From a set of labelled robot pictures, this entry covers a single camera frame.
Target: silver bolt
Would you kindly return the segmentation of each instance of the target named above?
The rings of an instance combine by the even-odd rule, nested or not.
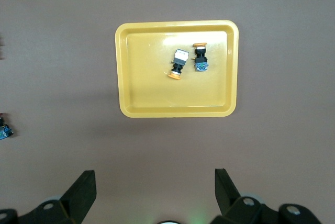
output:
[[[0,214],[0,220],[5,219],[6,217],[7,217],[7,214],[5,212]]]
[[[287,206],[286,209],[293,215],[300,215],[299,209],[296,208],[295,206]]]
[[[247,206],[254,206],[255,202],[253,202],[253,200],[251,198],[244,198],[243,199],[244,204],[246,204]]]
[[[53,203],[47,203],[44,207],[43,207],[43,209],[44,210],[48,210],[48,209],[50,209],[50,208],[52,208],[53,207]]]

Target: gray background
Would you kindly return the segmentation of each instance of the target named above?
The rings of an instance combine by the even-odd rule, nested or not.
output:
[[[335,0],[0,0],[0,208],[20,214],[87,169],[84,223],[207,224],[214,168],[272,208],[333,223]],[[119,109],[123,23],[229,19],[240,30],[238,97],[225,118],[131,119]]]

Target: yellow tray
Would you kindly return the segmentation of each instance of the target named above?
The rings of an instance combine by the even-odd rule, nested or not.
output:
[[[228,20],[121,25],[115,33],[121,111],[131,118],[224,117],[236,106],[238,28]],[[194,43],[208,70],[196,72]],[[177,49],[189,52],[181,80],[168,77]]]

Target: gray table surface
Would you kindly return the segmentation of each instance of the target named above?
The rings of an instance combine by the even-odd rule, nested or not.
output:
[[[240,31],[234,113],[124,116],[117,27],[212,19]],[[24,214],[94,169],[84,223],[206,224],[225,167],[268,206],[333,223],[335,0],[0,0],[0,36],[0,112],[16,132],[0,142],[0,209]]]

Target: rectangular plastic tray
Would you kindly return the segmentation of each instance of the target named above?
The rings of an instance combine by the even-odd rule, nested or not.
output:
[[[236,106],[238,28],[228,20],[121,25],[115,34],[121,111],[132,118],[224,117]],[[208,70],[196,72],[194,43]],[[168,77],[177,49],[189,52],[181,80]]]

